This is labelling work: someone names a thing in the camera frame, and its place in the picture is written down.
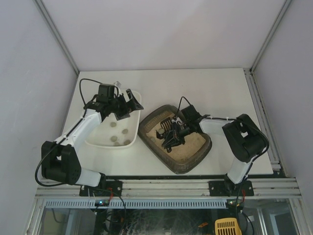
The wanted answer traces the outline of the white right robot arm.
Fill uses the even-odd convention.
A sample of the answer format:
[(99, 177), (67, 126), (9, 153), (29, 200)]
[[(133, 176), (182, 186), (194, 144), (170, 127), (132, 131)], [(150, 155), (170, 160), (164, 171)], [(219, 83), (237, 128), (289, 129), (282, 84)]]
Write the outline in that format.
[(162, 146), (170, 152), (174, 146), (185, 144), (185, 137), (192, 133), (217, 134), (226, 138), (234, 155), (226, 180), (235, 185), (248, 177), (253, 163), (269, 149), (268, 138), (247, 114), (237, 118), (203, 115), (186, 122), (172, 121)]

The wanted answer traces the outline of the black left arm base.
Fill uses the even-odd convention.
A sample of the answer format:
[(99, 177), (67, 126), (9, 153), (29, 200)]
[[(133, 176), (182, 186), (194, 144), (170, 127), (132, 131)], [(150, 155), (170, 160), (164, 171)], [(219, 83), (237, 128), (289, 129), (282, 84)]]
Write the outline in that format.
[(79, 196), (82, 197), (109, 197), (121, 196), (123, 189), (123, 182), (118, 180), (109, 180), (101, 182), (99, 186), (81, 186)]

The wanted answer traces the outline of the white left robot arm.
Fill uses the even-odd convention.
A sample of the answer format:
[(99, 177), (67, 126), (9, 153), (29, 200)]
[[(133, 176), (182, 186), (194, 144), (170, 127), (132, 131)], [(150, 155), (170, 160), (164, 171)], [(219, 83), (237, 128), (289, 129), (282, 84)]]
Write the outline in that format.
[(60, 185), (97, 187), (105, 175), (81, 166), (78, 151), (89, 134), (109, 115), (117, 121), (129, 118), (132, 112), (143, 110), (143, 106), (132, 90), (115, 94), (116, 87), (105, 86), (88, 101), (78, 121), (54, 141), (45, 141), (41, 148), (41, 161), (35, 173)]

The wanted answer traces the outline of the black litter scoop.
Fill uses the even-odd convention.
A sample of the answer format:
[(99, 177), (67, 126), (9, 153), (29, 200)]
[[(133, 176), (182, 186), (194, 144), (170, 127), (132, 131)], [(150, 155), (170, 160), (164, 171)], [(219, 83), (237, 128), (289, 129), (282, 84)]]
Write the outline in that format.
[(185, 139), (176, 140), (173, 137), (171, 137), (171, 127), (172, 127), (172, 118), (167, 117), (163, 121), (160, 122), (161, 128), (164, 129), (163, 134), (159, 134), (158, 130), (156, 131), (156, 137), (159, 140), (163, 140), (161, 146), (163, 149), (165, 149), (168, 153), (172, 151), (173, 147), (185, 144)]

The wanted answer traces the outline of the grey litter box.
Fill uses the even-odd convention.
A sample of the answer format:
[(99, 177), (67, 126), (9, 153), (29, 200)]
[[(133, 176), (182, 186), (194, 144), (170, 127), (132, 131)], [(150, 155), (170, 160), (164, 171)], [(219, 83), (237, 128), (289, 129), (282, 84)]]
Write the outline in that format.
[(138, 136), (173, 173), (185, 174), (203, 161), (212, 148), (212, 140), (207, 134), (192, 133), (185, 137), (185, 144), (173, 147), (168, 153), (161, 146), (163, 140), (156, 137), (156, 131), (161, 128), (160, 122), (168, 117), (179, 117), (186, 122), (181, 111), (175, 106), (163, 105), (147, 115), (139, 124)]

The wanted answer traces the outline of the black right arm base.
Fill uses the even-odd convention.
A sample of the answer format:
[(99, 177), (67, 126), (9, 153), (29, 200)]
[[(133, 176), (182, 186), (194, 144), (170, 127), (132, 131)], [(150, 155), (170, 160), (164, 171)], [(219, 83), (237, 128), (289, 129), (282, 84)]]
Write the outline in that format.
[(254, 190), (251, 181), (244, 181), (240, 184), (233, 184), (231, 181), (209, 181), (210, 196), (254, 196)]

